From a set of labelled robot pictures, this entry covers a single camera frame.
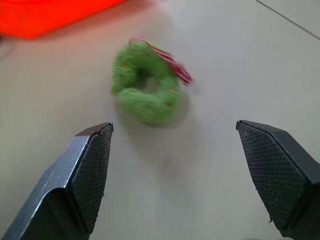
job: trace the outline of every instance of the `plush toy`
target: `plush toy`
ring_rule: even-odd
[[[152,76],[155,93],[138,85]],[[180,98],[180,80],[171,66],[146,42],[134,41],[114,61],[111,92],[132,116],[146,124],[164,124],[175,116]]]

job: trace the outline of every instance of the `green donut toy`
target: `green donut toy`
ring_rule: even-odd
[[[170,122],[180,99],[180,80],[170,65],[144,42],[133,42],[115,58],[111,92],[132,116],[146,124]],[[156,92],[139,89],[146,76],[154,77]]]

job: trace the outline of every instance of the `red plastic box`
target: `red plastic box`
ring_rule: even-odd
[[[0,0],[0,34],[34,39],[125,0]]]

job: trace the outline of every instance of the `textured grip pad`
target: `textured grip pad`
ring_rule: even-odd
[[[104,196],[112,132],[112,125],[107,125],[91,138],[70,184],[88,234],[94,230]]]
[[[277,229],[283,234],[297,210],[308,180],[267,132],[238,123],[253,183]]]

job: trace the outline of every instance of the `white tile floor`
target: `white tile floor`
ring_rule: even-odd
[[[139,35],[197,81],[185,119],[150,128],[115,107],[113,57]],[[0,236],[72,136],[113,122],[90,240],[276,240],[238,119],[289,131],[320,159],[320,42],[254,0],[131,0],[0,59]]]

